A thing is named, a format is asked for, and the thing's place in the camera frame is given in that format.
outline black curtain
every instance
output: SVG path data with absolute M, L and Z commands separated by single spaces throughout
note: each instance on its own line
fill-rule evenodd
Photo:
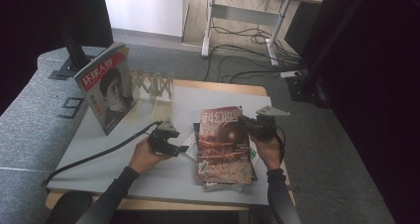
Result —
M 37 70 L 38 56 L 65 47 L 60 18 L 81 46 L 113 42 L 105 0 L 0 0 L 0 115 Z
M 397 223 L 420 211 L 419 15 L 420 0 L 325 0 L 303 54 Z

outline magazine cover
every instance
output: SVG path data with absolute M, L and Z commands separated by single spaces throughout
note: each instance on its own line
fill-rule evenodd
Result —
M 114 44 L 74 77 L 106 135 L 135 105 L 128 52 L 124 44 Z
M 238 123 L 239 107 L 202 110 L 197 147 L 197 179 L 251 184 L 250 139 Z

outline gray surface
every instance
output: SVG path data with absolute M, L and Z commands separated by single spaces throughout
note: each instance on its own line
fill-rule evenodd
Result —
M 46 193 L 39 184 L 57 166 L 86 109 L 83 103 L 73 120 L 57 117 L 66 112 L 60 107 L 66 97 L 81 97 L 72 79 L 48 80 L 65 59 L 65 50 L 42 55 L 34 78 L 0 118 L 1 223 L 43 223 L 47 219 Z M 212 59 L 210 81 L 217 77 L 220 59 Z M 191 80 L 201 80 L 207 66 L 200 53 L 143 46 L 132 46 L 129 60 L 133 66 L 174 70 L 175 77 Z M 229 58 L 222 69 L 230 73 L 258 68 L 246 60 Z M 277 123 L 287 135 L 285 160 L 302 223 L 393 223 L 331 110 L 291 101 L 280 78 L 235 82 L 264 86 L 272 106 L 291 113 Z

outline person's right hand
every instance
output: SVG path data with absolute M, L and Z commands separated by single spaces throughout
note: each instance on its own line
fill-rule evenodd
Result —
M 171 156 L 156 155 L 153 153 L 148 138 L 144 138 L 136 144 L 136 149 L 134 150 L 129 167 L 137 173 L 141 173 L 169 158 L 171 158 Z
M 271 138 L 269 141 L 260 141 L 250 134 L 251 141 L 257 146 L 257 152 L 260 155 L 263 163 L 267 170 L 273 170 L 280 168 L 280 164 L 283 161 L 284 154 L 281 153 L 280 145 L 276 138 Z

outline desk leg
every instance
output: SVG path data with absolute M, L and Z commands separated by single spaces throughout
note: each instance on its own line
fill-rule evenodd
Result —
M 272 66 L 278 66 L 277 57 L 275 55 L 274 43 L 275 43 L 275 40 L 277 39 L 277 35 L 278 35 L 278 32 L 280 31 L 280 27 L 281 27 L 281 24 L 283 23 L 283 19 L 286 15 L 286 11 L 287 11 L 289 3 L 290 3 L 290 0 L 284 0 L 284 5 L 281 7 L 277 23 L 275 24 L 274 30 L 272 31 L 272 34 L 271 34 L 271 38 L 265 39 L 266 48 L 268 49 L 268 54 L 271 57 Z
M 208 15 L 207 15 L 207 27 L 206 27 L 206 31 L 204 32 L 204 40 L 203 40 L 203 48 L 201 49 L 201 56 L 203 57 L 208 57 L 209 56 L 209 45 L 210 45 L 210 26 L 211 26 L 211 21 L 213 19 L 212 16 L 212 8 L 213 5 L 215 3 L 216 0 L 211 0 L 211 2 L 209 3 L 208 7 Z

